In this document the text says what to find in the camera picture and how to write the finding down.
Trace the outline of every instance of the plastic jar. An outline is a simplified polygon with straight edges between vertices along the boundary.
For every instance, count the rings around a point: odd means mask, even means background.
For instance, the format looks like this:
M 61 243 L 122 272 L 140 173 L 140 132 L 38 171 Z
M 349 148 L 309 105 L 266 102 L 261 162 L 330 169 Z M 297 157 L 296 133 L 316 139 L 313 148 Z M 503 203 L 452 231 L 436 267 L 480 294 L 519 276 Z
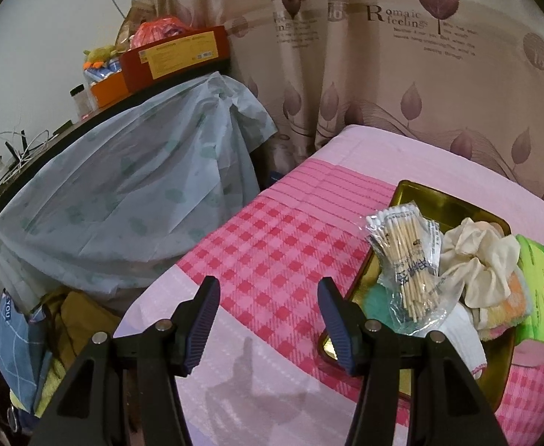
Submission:
M 93 111 L 92 103 L 90 102 L 88 92 L 86 92 L 86 89 L 83 86 L 83 84 L 73 88 L 70 91 L 70 95 L 74 99 L 75 110 L 78 114 L 79 120 L 82 120 Z

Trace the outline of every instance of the orange box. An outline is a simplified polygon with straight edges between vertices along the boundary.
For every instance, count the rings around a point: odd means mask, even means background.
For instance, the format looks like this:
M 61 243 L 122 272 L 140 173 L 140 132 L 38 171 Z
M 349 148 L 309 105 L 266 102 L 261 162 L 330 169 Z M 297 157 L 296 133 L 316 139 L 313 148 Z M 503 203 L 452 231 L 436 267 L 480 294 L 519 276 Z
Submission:
M 130 95 L 127 84 L 125 83 L 123 71 L 116 72 L 106 79 L 90 86 L 90 92 L 92 92 L 96 98 L 99 108 L 105 107 Z
M 127 88 L 135 93 L 189 68 L 227 61 L 229 58 L 226 29 L 220 25 L 128 50 L 119 56 L 119 63 Z

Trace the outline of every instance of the gold tray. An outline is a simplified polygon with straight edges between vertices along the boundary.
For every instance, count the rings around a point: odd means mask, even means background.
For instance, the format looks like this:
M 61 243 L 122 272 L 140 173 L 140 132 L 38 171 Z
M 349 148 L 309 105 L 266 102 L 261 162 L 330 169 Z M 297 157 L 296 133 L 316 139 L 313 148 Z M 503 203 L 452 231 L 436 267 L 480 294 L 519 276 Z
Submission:
M 424 217 L 437 221 L 442 232 L 456 227 L 464 218 L 470 217 L 473 221 L 497 223 L 501 226 L 504 235 L 511 234 L 509 224 L 506 221 L 473 204 L 422 184 L 410 181 L 399 182 L 390 206 L 411 201 L 416 203 Z M 361 305 L 369 288 L 377 283 L 380 272 L 379 260 L 371 248 L 354 279 L 353 285 L 348 290 L 346 298 Z M 514 342 L 515 328 L 512 328 L 499 338 L 482 343 L 485 356 L 487 356 L 487 369 L 482 371 L 482 375 L 477 382 L 493 411 L 499 408 L 503 398 L 509 369 L 512 365 Z M 336 365 L 334 347 L 325 331 L 319 337 L 318 351 L 326 362 Z M 403 369 L 400 371 L 400 394 L 404 397 L 410 397 L 410 370 Z

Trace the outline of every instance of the cotton swab package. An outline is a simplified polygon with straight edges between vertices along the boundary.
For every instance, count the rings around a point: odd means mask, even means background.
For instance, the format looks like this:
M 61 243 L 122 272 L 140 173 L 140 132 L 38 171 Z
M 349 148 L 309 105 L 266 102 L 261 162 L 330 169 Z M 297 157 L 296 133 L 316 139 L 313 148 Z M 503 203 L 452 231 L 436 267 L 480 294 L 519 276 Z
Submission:
M 415 203 L 366 217 L 381 263 L 380 283 L 392 292 L 390 313 L 398 333 L 422 335 L 443 323 L 460 295 L 439 280 L 439 224 L 426 220 Z

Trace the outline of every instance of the beige curtain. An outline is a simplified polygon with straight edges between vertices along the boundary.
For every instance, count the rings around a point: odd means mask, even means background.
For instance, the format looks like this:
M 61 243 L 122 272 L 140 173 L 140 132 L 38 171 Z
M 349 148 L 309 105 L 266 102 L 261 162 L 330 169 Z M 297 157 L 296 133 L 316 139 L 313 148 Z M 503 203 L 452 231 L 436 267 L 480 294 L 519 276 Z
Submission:
M 279 129 L 269 168 L 288 172 L 357 123 L 544 199 L 544 16 L 532 0 L 149 1 L 193 26 L 225 25 L 233 76 Z

